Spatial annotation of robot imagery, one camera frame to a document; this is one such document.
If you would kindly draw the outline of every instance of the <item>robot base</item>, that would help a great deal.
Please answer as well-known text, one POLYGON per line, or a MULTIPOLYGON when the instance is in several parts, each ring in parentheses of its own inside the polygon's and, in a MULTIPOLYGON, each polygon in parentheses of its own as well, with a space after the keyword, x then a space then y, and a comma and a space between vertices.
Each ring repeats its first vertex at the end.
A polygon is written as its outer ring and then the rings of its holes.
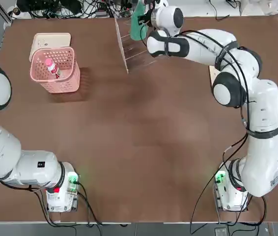
POLYGON ((217 172, 214 182, 214 198, 218 210, 241 211, 241 209, 246 209, 247 194, 247 191, 241 192, 233 187, 229 180, 228 171, 225 166, 217 172))
POLYGON ((47 204, 50 212, 77 211, 79 185, 73 181, 79 181, 79 176, 73 166, 68 162, 62 163, 65 168, 64 182, 59 192, 49 193, 46 191, 47 204))

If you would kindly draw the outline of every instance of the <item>plastic bottle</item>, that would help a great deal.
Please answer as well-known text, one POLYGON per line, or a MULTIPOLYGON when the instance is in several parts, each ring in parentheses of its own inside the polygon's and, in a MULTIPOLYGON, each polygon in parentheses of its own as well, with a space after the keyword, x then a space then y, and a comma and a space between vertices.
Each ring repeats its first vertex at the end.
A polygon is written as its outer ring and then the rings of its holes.
POLYGON ((47 66, 47 69, 50 71, 50 73, 56 76, 56 79, 60 77, 61 71, 52 59, 47 58, 45 60, 45 65, 47 66))

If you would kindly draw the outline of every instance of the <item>green indicator light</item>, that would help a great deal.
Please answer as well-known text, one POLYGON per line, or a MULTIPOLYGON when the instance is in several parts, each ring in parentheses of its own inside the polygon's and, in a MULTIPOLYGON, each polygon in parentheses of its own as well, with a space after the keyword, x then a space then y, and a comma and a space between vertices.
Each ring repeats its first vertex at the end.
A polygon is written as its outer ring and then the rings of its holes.
POLYGON ((221 182, 224 176, 225 176, 225 171, 218 171, 215 176, 216 182, 221 182))

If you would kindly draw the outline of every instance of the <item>wire bundle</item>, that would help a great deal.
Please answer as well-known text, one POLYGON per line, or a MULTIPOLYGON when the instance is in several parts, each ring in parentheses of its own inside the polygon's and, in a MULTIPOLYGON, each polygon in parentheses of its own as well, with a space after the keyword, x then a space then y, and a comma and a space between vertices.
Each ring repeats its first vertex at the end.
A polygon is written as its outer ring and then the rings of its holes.
POLYGON ((118 9, 117 5, 115 5, 112 1, 109 4, 108 2, 99 2, 98 0, 92 0, 88 2, 87 0, 82 0, 82 13, 77 15, 70 12, 68 9, 63 6, 59 6, 58 8, 48 8, 45 10, 39 11, 29 11, 31 18, 33 19, 42 19, 42 18, 57 18, 57 19, 72 19, 72 18, 93 18, 94 14, 98 11, 105 11, 109 15, 109 17, 114 17, 115 15, 119 16, 119 14, 123 11, 122 8, 118 9))

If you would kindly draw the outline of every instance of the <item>green object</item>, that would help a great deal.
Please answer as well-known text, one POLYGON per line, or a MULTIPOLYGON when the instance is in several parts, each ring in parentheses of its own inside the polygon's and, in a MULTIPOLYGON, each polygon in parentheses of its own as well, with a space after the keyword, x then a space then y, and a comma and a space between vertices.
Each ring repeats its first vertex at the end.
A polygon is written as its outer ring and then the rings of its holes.
POLYGON ((130 37, 132 40, 140 41, 145 39, 148 32, 147 25, 139 25, 138 17, 144 15, 145 6, 141 1, 138 2, 133 15, 131 16, 130 37))
POLYGON ((216 174, 216 182, 217 183, 223 182, 224 176, 225 176, 225 171, 218 171, 216 174))

